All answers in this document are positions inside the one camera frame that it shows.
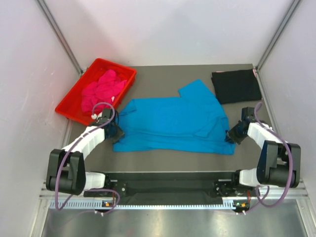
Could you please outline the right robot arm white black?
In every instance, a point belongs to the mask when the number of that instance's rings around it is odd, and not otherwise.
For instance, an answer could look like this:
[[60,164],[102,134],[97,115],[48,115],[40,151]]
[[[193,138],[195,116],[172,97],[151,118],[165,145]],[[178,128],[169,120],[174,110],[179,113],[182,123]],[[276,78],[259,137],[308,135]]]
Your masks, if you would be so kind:
[[249,137],[260,147],[261,153],[256,168],[238,170],[236,179],[230,183],[235,195],[243,195],[249,187],[270,185],[285,187],[289,172],[292,172],[290,188],[296,188],[300,182],[301,147],[297,144],[284,143],[271,134],[272,128],[267,124],[239,121],[226,134],[225,141],[240,144]]

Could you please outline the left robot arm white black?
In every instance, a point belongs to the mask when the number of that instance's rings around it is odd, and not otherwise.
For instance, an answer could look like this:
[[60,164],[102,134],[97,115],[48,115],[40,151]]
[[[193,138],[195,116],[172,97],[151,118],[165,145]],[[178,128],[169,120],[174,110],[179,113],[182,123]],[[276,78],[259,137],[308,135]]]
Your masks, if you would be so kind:
[[87,172],[84,161],[103,141],[110,139],[113,144],[124,136],[122,129],[113,120],[105,126],[94,122],[71,144],[62,149],[54,149],[49,155],[46,188],[50,191],[79,195],[95,189],[102,196],[108,195],[112,184],[106,175]]

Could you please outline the blue t shirt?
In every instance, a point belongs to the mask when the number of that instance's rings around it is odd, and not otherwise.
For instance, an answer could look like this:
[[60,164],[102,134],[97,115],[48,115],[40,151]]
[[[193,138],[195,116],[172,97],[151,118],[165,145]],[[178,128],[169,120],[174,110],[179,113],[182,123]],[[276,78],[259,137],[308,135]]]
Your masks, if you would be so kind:
[[125,136],[113,150],[233,155],[235,145],[225,140],[228,117],[208,87],[197,79],[178,93],[178,97],[132,99],[120,112]]

